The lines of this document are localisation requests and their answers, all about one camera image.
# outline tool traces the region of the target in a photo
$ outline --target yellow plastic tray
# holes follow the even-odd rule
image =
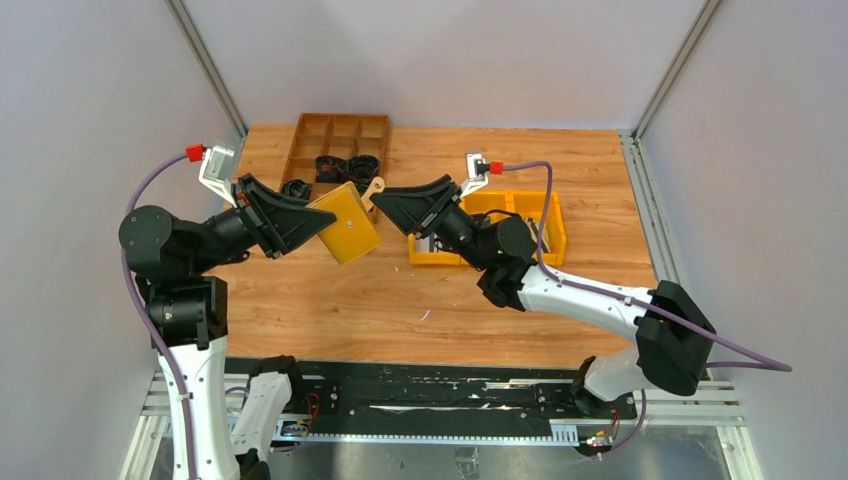
[[[339,185],[308,206],[336,214],[336,221],[318,232],[318,237],[339,264],[350,263],[380,245],[380,235],[352,182]]]
[[[504,191],[484,190],[472,193],[465,197],[460,207],[469,214],[486,213],[489,210],[506,210],[516,212],[526,221],[531,218],[538,223],[542,216],[542,207],[545,204],[545,192],[540,191]],[[503,220],[504,214],[493,213],[492,221]],[[559,266],[565,261],[565,224],[562,221],[562,208],[559,204],[559,195],[551,194],[551,206],[545,225],[545,238],[550,252],[545,253],[543,258],[547,265]],[[409,263],[411,265],[468,265],[459,255],[445,252],[418,252],[415,250],[415,236],[410,235]]]

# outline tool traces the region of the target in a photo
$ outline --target wooden tabletop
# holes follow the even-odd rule
[[[250,129],[238,173],[279,188],[294,126]],[[619,138],[613,131],[394,127],[388,186],[465,178],[465,152],[489,161],[545,159],[554,166],[568,244],[561,269],[628,286],[653,286],[650,257]],[[544,169],[491,178],[490,189],[544,190]],[[385,217],[383,243],[340,266],[314,238],[270,260],[216,269],[229,283],[229,354],[325,360],[576,367],[625,340],[547,313],[499,309],[483,298],[480,273],[411,266],[407,242]]]

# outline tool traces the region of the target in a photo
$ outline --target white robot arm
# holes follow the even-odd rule
[[[231,151],[216,147],[204,153],[198,147],[198,155],[205,155],[204,165],[233,159]],[[209,161],[216,154],[228,158]],[[535,243],[520,218],[483,226],[459,208],[464,194],[487,183],[480,173],[480,166],[486,165],[482,155],[469,154],[467,163],[469,180],[464,188],[446,175],[420,187],[386,188],[371,199],[405,234],[435,233],[483,271],[478,286],[494,305],[564,315],[634,343],[583,363],[571,396],[584,414],[594,416],[622,394],[649,386],[693,394],[712,342],[637,305],[661,305],[714,332],[686,292],[670,282],[660,282],[654,290],[607,285],[537,264],[532,258]],[[155,325],[149,328],[167,346],[166,355],[160,353],[160,364],[171,400],[178,480],[270,478],[265,460],[277,419],[287,404],[299,402],[303,395],[295,388],[302,378],[294,359],[268,359],[251,377],[250,394],[229,433],[223,383],[227,284],[203,274],[218,265],[247,260],[254,245],[266,256],[280,258],[336,220],[330,212],[308,208],[305,201],[264,187],[249,174],[228,192],[232,194],[224,198],[234,208],[202,224],[180,220],[161,207],[135,208],[131,201],[119,231],[125,268],[135,272],[138,292]],[[598,291],[616,292],[618,298]]]

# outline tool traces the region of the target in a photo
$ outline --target white wall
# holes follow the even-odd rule
[[[248,123],[632,127],[703,0],[188,0]]]
[[[696,300],[795,367],[725,373],[768,479],[848,469],[846,25],[837,0],[728,0],[645,141]]]
[[[126,201],[186,144],[236,139],[161,1],[3,2],[0,60],[0,476],[116,478],[155,363]],[[195,171],[146,198],[205,218]]]

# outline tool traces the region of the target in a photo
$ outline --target small metal part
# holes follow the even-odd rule
[[[238,158],[233,150],[215,145],[204,153],[197,179],[216,195],[235,205],[230,179],[236,172],[237,164]]]
[[[595,435],[586,439],[586,445],[593,447],[609,447],[613,443],[611,435]]]
[[[167,430],[162,435],[164,438],[172,438],[170,430],[171,420],[166,420]],[[229,428],[234,428],[238,417],[228,417]],[[292,420],[278,420],[272,440],[279,442],[290,442],[301,438],[298,433],[292,434],[282,431],[283,426],[291,426]],[[309,442],[336,443],[341,441],[350,443],[394,443],[414,445],[457,445],[467,447],[469,445],[534,445],[534,446],[571,446],[580,445],[580,437],[577,426],[567,423],[551,423],[550,436],[527,436],[527,437],[490,437],[490,436],[452,436],[452,435],[385,435],[385,434],[325,434],[311,433]]]
[[[468,178],[460,185],[460,198],[468,196],[489,184],[489,174],[477,174],[477,165],[485,165],[486,158],[483,152],[475,151],[465,154],[465,167]]]

